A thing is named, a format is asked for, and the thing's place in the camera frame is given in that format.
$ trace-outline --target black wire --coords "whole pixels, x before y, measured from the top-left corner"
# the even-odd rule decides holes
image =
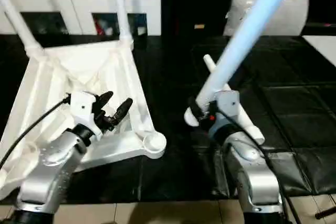
[[[298,216],[298,213],[296,212],[295,210],[295,207],[290,199],[290,197],[287,195],[286,191],[285,191],[285,188],[283,187],[282,183],[279,181],[279,178],[275,172],[275,169],[267,155],[267,153],[265,152],[265,150],[262,148],[262,146],[239,124],[237,123],[235,120],[233,120],[232,118],[230,118],[224,111],[220,110],[218,107],[217,107],[217,112],[222,114],[231,124],[233,124],[234,126],[236,126],[240,131],[242,131],[246,136],[248,136],[248,138],[258,147],[258,149],[260,150],[260,152],[263,154],[264,156],[264,159],[265,159],[265,162],[266,164],[268,165],[268,167],[270,168],[270,170],[274,173],[275,177],[277,178],[277,181],[278,181],[278,184],[279,184],[279,188],[280,188],[280,195],[282,197],[282,203],[284,205],[283,209],[284,209],[284,214],[285,214],[285,217],[288,221],[288,213],[287,213],[287,209],[286,209],[286,201],[285,199],[287,200],[288,202],[288,205],[289,205],[289,208],[290,210],[292,211],[293,213],[293,217],[295,219],[295,222],[297,224],[301,224],[301,221],[300,221],[300,218]]]
[[[6,152],[5,156],[0,162],[0,170],[4,166],[5,162],[7,161],[8,157],[11,155],[17,144],[31,131],[39,122],[41,122],[45,117],[47,117],[52,111],[57,109],[59,106],[61,106],[63,103],[67,103],[70,101],[70,96],[64,98],[62,101],[57,103],[55,106],[53,106],[50,110],[48,110],[46,113],[44,113],[39,119],[37,119],[31,126],[29,126],[18,138],[15,140],[15,142],[11,145],[11,147]]]

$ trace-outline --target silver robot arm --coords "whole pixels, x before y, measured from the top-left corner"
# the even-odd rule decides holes
[[[253,140],[259,145],[263,143],[265,139],[260,130],[253,125],[239,104],[239,93],[231,90],[227,83],[254,46],[281,1],[255,1],[217,65],[206,62],[211,74],[184,114],[187,124],[201,127],[205,125],[210,137],[225,143],[226,163],[236,180],[244,215],[249,217],[245,218],[245,222],[282,223],[280,216],[283,208],[279,184],[253,141],[245,133],[229,129],[228,119],[211,111],[209,105],[216,102],[218,108],[241,125]]]
[[[70,111],[76,126],[66,129],[41,149],[38,164],[21,185],[14,213],[18,220],[14,223],[30,223],[25,221],[29,219],[27,216],[42,214],[38,216],[43,217],[43,214],[53,215],[57,211],[88,146],[100,140],[105,131],[112,131],[132,104],[132,99],[128,98],[114,116],[105,116],[102,107],[112,95],[112,92],[100,97],[86,92],[71,94]]]

